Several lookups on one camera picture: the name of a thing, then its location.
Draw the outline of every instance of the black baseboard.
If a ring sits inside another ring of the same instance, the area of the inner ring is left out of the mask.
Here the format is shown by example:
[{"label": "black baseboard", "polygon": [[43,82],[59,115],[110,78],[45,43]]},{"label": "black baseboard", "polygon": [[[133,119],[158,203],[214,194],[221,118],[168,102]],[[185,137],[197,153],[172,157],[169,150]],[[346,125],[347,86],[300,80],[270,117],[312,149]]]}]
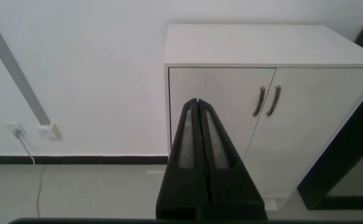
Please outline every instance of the black baseboard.
[{"label": "black baseboard", "polygon": [[[167,156],[34,156],[36,164],[166,165]],[[31,164],[29,156],[0,156],[1,164]]]},{"label": "black baseboard", "polygon": [[325,197],[316,210],[362,210],[363,196],[332,196]]}]

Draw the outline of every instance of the black frame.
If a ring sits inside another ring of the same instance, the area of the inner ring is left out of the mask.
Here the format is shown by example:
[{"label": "black frame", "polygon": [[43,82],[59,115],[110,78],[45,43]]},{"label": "black frame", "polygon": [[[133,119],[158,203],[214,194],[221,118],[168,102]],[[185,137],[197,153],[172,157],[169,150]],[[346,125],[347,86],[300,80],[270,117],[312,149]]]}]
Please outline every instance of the black frame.
[{"label": "black frame", "polygon": [[363,102],[298,186],[307,209],[363,209],[363,196],[327,196],[362,158]]}]

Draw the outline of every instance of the metal handle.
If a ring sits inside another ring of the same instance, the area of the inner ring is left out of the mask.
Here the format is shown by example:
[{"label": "metal handle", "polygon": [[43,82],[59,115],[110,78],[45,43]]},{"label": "metal handle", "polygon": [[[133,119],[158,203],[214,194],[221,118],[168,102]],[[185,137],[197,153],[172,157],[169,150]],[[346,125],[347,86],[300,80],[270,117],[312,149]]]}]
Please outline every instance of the metal handle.
[{"label": "metal handle", "polygon": [[253,116],[257,116],[259,114],[260,109],[262,108],[263,101],[264,101],[264,93],[266,92],[266,88],[262,86],[260,88],[260,96],[259,96],[259,102],[257,103],[256,110],[252,113]]},{"label": "metal handle", "polygon": [[273,100],[273,105],[271,105],[270,110],[268,112],[266,112],[267,116],[270,116],[271,114],[273,114],[274,109],[277,106],[278,99],[280,98],[280,94],[281,94],[281,87],[280,87],[280,85],[276,85],[275,86],[275,96],[274,96],[274,100]]}]

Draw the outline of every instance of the plug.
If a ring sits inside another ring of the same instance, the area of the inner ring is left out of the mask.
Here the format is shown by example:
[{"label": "plug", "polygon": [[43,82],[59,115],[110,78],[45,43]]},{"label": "plug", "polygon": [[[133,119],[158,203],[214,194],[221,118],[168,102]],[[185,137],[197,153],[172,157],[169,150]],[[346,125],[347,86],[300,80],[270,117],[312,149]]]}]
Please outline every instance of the plug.
[{"label": "plug", "polygon": [[16,137],[17,139],[20,139],[20,135],[22,134],[21,130],[16,128],[13,129],[13,136]]}]

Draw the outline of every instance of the tiled floor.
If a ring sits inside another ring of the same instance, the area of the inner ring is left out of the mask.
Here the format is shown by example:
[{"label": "tiled floor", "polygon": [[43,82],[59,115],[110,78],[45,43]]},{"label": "tiled floor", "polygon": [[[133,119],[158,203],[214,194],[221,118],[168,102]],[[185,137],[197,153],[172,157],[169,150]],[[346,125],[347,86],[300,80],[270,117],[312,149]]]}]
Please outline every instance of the tiled floor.
[{"label": "tiled floor", "polygon": [[[50,165],[42,174],[41,217],[155,218],[165,166]],[[36,217],[31,165],[0,166],[0,224]],[[297,192],[270,219],[363,220],[363,211],[308,211]]]}]

